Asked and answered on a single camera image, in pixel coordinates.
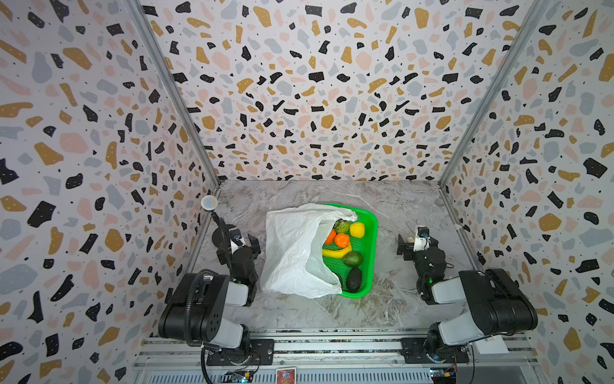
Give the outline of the white plastic bag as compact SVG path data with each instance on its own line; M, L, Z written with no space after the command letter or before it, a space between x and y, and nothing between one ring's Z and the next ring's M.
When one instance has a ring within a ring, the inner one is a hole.
M315 203L268 212L262 290L308 299L342 293L339 278L324 264L322 255L339 219L354 222L358 216L348 208Z

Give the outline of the green avocado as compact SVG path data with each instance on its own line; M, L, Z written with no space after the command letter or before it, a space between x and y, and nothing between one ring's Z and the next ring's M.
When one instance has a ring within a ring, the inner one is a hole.
M342 262L350 268L358 268L364 261L364 257L360 252L350 251L342 258Z

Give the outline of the dark brown avocado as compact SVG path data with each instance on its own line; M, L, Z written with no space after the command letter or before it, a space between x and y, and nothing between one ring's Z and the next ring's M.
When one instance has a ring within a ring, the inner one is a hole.
M363 274L358 267L353 267L345 280L345 290L350 293L357 293L361 290Z

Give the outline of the yellow lemon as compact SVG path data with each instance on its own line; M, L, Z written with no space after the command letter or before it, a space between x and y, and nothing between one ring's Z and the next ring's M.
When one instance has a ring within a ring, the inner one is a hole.
M364 238L366 234L365 224L362 222L351 223L349 234L351 238Z

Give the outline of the orange tangerine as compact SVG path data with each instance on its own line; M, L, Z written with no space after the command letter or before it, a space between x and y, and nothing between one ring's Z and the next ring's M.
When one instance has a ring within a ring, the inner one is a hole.
M346 233L338 233L334 238L334 243L339 248L347 248L350 245L350 236Z
M329 233L328 237L326 238L325 241L325 245L331 245L334 243L334 239L337 237L337 232L336 230L332 229L331 232Z

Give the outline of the yellow banana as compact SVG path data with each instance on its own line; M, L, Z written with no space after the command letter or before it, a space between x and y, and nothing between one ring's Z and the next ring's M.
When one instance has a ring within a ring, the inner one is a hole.
M323 249L322 255L330 259L343 259L348 253L352 251L353 251L352 246L348 245L346 248L343 248L340 250Z

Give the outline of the bumpy green custard apple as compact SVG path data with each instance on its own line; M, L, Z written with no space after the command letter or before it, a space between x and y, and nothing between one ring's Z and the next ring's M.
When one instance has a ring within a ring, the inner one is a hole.
M334 223L334 231L337 234L348 234L350 233L351 225L352 222L350 221L338 219L337 222Z

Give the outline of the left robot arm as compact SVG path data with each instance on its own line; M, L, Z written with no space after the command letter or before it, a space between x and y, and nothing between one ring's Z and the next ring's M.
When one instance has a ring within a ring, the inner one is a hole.
M229 273L202 270L186 274L162 312L158 334L190 347L246 355L249 331L224 318L224 310L253 303L258 281L254 261L261 253L260 243L252 235L244 238L234 226L226 233L218 228L212 240L220 264L227 265Z

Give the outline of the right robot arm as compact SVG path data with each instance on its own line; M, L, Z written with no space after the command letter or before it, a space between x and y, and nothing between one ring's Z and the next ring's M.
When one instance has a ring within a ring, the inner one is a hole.
M461 270L446 278L445 252L427 227L418 227L409 240L399 236L397 254L414 264L417 293L426 304L468 306L456 318L433 323L425 337L402 339L407 363L467 363L470 343L537 327L536 309L504 270Z

